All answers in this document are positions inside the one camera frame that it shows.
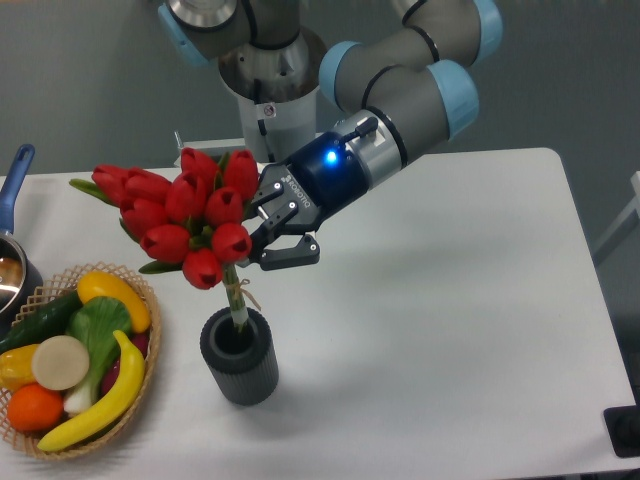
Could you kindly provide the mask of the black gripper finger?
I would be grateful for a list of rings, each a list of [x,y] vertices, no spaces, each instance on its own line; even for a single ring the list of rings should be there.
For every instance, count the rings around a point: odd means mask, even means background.
[[[255,194],[256,200],[271,200],[282,194],[284,178],[289,173],[284,163],[266,165],[259,177],[259,188]]]
[[[281,270],[316,264],[320,259],[320,246],[313,236],[305,234],[293,247],[264,249],[252,252],[249,261],[263,271]]]

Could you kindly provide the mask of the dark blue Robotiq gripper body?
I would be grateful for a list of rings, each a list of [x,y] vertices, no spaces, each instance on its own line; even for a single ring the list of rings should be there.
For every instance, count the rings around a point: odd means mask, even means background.
[[[289,170],[282,194],[271,200],[256,200],[254,195],[251,201],[250,211],[265,216],[251,234],[255,250],[266,248],[281,235],[317,230],[367,192],[364,168],[348,144],[358,137],[354,132],[330,131],[280,162]]]

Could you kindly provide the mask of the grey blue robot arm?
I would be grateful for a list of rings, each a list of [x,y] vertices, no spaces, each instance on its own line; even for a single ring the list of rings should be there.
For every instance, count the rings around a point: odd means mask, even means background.
[[[166,1],[159,17],[195,65],[216,64],[262,166],[249,261],[309,265],[321,224],[475,121],[468,68],[500,45],[491,1],[417,1],[395,34],[326,47],[296,1]]]

